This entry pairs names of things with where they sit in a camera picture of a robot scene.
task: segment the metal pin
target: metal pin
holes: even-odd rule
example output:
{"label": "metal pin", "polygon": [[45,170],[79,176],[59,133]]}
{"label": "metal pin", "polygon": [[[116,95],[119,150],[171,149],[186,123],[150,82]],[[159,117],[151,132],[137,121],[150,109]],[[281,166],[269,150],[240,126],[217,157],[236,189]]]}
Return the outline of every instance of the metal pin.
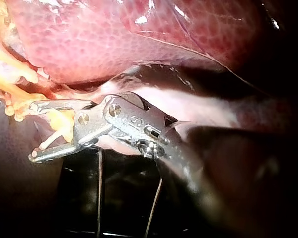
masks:
{"label": "metal pin", "polygon": [[115,117],[121,112],[121,107],[118,104],[113,104],[109,107],[109,115]]}

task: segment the screw head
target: screw head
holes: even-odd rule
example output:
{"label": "screw head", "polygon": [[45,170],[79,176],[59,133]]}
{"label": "screw head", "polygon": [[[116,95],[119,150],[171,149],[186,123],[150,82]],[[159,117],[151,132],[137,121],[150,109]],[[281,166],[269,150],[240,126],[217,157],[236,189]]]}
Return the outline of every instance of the screw head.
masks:
{"label": "screw head", "polygon": [[83,113],[82,115],[79,116],[78,122],[81,125],[87,125],[87,123],[89,122],[89,115],[86,113]]}
{"label": "screw head", "polygon": [[121,112],[121,107],[118,104],[113,104],[109,107],[109,115],[112,117],[115,117],[120,114]]}

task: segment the metal surface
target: metal surface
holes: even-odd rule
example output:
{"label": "metal surface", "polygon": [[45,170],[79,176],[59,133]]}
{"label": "metal surface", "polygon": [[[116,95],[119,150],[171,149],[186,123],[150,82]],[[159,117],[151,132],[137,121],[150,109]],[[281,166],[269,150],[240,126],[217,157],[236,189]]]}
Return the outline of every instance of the metal surface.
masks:
{"label": "metal surface", "polygon": [[54,100],[34,102],[30,108],[33,114],[50,109],[75,111],[71,143],[34,151],[28,158],[37,163],[77,153],[96,144],[102,135],[110,135],[135,149],[143,140],[167,144],[161,131],[177,121],[131,92],[108,95],[99,105],[84,100],[73,100],[73,105],[71,100]]}

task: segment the metal jaw tip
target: metal jaw tip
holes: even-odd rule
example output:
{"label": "metal jaw tip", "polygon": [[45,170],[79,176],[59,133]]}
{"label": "metal jaw tip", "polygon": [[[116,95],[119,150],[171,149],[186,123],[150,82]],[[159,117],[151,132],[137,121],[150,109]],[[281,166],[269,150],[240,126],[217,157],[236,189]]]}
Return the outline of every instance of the metal jaw tip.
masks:
{"label": "metal jaw tip", "polygon": [[138,150],[139,141],[168,143],[160,136],[162,130],[177,120],[135,93],[124,92],[108,95],[96,105],[84,100],[55,100],[38,102],[38,112],[52,107],[57,110],[75,111],[71,143],[33,151],[29,155],[32,162],[42,162],[77,153],[98,142],[102,135],[123,142]]}

